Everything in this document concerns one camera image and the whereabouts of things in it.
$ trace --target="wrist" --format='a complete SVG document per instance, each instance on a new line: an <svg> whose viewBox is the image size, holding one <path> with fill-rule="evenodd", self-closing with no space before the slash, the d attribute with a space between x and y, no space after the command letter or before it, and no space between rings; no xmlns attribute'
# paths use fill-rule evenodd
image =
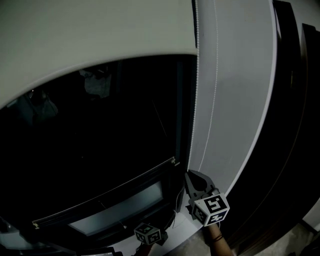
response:
<svg viewBox="0 0 320 256"><path fill-rule="evenodd" d="M208 226L207 229L212 239L216 239L217 237L221 236L221 231L217 224L212 224Z"/></svg>

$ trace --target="human arm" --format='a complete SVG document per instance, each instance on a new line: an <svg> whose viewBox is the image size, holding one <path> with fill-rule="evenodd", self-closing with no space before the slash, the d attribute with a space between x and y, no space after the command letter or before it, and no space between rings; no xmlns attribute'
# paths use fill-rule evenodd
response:
<svg viewBox="0 0 320 256"><path fill-rule="evenodd" d="M222 236L217 224L212 224L207 229L207 242L210 246L211 256L233 256L233 253Z"/></svg>
<svg viewBox="0 0 320 256"><path fill-rule="evenodd" d="M153 244L151 244L151 245L146 245L146 244L140 245L134 256L148 256L150 251L151 251L152 246L153 246Z"/></svg>

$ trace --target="white panel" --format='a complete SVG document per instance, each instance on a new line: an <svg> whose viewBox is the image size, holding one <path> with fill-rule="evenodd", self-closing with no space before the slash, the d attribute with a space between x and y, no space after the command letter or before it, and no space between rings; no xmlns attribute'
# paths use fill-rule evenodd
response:
<svg viewBox="0 0 320 256"><path fill-rule="evenodd" d="M206 145L215 91L214 13L213 0L199 1L199 87L190 164L196 171ZM264 122L275 74L276 37L267 0L216 0L216 13L217 86L200 171L226 193L248 160Z"/></svg>
<svg viewBox="0 0 320 256"><path fill-rule="evenodd" d="M161 182L159 181L108 209L69 225L85 235L90 236L136 215L160 202L162 199Z"/></svg>
<svg viewBox="0 0 320 256"><path fill-rule="evenodd" d="M196 54L190 0L0 1L0 108L72 71Z"/></svg>

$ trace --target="cable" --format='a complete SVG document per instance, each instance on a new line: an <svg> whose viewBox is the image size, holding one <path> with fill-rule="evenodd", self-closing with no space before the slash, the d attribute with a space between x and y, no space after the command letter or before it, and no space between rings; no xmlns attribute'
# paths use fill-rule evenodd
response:
<svg viewBox="0 0 320 256"><path fill-rule="evenodd" d="M135 252L137 253L139 251L139 249L141 248L141 246L143 245L144 243L142 242L139 247L137 249L135 249Z"/></svg>
<svg viewBox="0 0 320 256"><path fill-rule="evenodd" d="M178 210L178 198L179 198L179 195L181 194L182 191L185 190L185 187L183 187L180 192L178 193L178 195L176 196L176 199L175 199L175 211L174 211L174 219L173 219L173 225L172 225L172 229L174 229L174 226L175 226L175 222L176 222L176 216L177 216L177 210Z"/></svg>
<svg viewBox="0 0 320 256"><path fill-rule="evenodd" d="M124 225L120 220L118 220L118 222L120 222L120 224L122 225L122 227L123 227L124 229L126 229L126 228L127 228L127 226L126 226L126 225Z"/></svg>
<svg viewBox="0 0 320 256"><path fill-rule="evenodd" d="M205 158L206 150L207 150L207 145L210 137L210 131L211 131L211 125L212 125L212 117L214 115L214 109L215 109L215 100L216 100L216 91L217 91L217 81L218 81L218 18L217 18L217 9L216 9L216 0L213 0L213 6L214 6L214 16L215 16L215 28L216 28L216 67L215 67L215 83L214 83L214 93L213 93L213 101L212 101L212 109L211 109L211 117L210 117L210 125L209 125L209 130L208 130L208 136L206 138L205 142L205 147L203 151L203 156L201 159L201 163L199 166L198 172L200 172L202 163Z"/></svg>

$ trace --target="bracelet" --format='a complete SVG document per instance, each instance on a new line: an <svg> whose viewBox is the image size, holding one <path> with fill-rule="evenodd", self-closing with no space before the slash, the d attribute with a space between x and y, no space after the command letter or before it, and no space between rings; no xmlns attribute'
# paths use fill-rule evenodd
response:
<svg viewBox="0 0 320 256"><path fill-rule="evenodd" d="M224 238L224 236L222 234L218 235L215 239L211 240L211 243L215 243L218 242L219 240L221 240L222 238Z"/></svg>

